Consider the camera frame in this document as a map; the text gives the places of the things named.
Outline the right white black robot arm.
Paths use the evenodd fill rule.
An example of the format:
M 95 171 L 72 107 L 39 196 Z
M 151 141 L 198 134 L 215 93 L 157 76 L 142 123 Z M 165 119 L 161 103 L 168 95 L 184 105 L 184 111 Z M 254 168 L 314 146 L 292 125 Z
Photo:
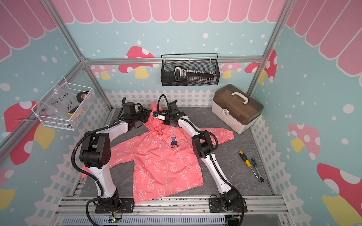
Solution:
M 221 199 L 221 205 L 226 212 L 240 208 L 238 216 L 231 218 L 237 225 L 242 225 L 246 204 L 239 190 L 234 187 L 224 175 L 215 155 L 219 146 L 216 135 L 207 130 L 198 128 L 178 106 L 177 101 L 169 102 L 165 94 L 161 94 L 157 101 L 154 118 L 163 121 L 163 124 L 182 128 L 191 137 L 193 152 L 206 165 L 211 173 Z

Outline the pink child rain jacket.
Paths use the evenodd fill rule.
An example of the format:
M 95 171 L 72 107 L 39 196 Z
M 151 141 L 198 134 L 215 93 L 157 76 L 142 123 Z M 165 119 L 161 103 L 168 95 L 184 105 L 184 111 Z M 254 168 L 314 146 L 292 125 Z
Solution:
M 134 162 L 135 202 L 202 186 L 202 171 L 192 149 L 191 136 L 184 129 L 164 125 L 151 113 L 147 113 L 146 118 L 148 131 L 111 148 L 110 161 L 105 167 L 111 169 Z

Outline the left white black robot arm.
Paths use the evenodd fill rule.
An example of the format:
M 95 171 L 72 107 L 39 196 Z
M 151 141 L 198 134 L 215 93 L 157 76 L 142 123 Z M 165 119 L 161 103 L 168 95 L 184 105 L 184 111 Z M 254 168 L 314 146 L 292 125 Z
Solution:
M 137 122 L 146 123 L 150 114 L 151 110 L 146 109 L 140 103 L 127 103 L 126 98 L 123 98 L 121 111 L 112 124 L 86 132 L 75 145 L 71 154 L 73 168 L 92 178 L 97 187 L 97 197 L 85 205 L 87 219 L 92 225 L 96 226 L 97 223 L 89 213 L 90 203 L 111 214 L 122 208 L 109 168 L 110 142 L 135 128 Z

